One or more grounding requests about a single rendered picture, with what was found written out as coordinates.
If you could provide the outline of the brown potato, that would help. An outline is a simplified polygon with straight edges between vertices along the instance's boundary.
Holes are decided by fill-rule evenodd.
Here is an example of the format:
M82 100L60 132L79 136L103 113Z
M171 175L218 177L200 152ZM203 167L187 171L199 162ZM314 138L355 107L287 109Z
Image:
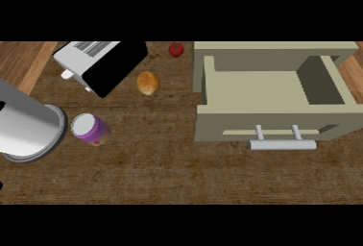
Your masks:
M137 76L135 85L144 95L152 95L160 85L156 75L150 71L143 71Z

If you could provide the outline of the beige cabinet body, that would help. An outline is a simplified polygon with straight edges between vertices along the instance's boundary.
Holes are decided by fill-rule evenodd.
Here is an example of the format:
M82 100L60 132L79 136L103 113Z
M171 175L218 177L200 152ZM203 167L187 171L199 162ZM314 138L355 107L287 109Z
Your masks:
M193 92L200 92L206 56L217 71L295 71L309 56L327 56L339 65L357 49L354 41L194 41Z

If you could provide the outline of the beige drawer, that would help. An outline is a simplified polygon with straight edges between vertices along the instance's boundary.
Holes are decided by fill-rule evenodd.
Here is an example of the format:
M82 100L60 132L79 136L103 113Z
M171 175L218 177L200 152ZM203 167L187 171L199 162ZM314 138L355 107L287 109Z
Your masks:
M348 92L332 58L312 56L293 71L218 71L202 63L196 141L330 140L363 129L363 105Z

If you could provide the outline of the purple can with white lid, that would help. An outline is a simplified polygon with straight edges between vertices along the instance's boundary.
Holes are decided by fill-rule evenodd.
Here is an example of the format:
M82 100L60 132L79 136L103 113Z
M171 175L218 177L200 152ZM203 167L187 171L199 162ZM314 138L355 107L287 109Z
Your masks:
M81 113L70 122L72 135L91 146L106 143L110 129L100 118L91 113Z

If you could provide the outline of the white and black toaster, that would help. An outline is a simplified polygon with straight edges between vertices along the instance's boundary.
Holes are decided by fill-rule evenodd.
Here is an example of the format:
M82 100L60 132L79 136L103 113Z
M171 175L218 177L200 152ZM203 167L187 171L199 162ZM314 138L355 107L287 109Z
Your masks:
M63 68L60 77L73 78L87 92L104 98L147 56L144 41L70 41L54 51Z

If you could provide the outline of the red strawberry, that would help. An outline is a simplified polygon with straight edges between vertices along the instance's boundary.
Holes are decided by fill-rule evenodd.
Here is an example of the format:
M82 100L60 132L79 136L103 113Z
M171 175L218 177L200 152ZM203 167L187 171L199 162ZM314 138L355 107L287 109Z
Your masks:
M168 53L169 55L177 58L181 56L184 52L184 46L181 43L178 42L171 42L169 45L168 45Z

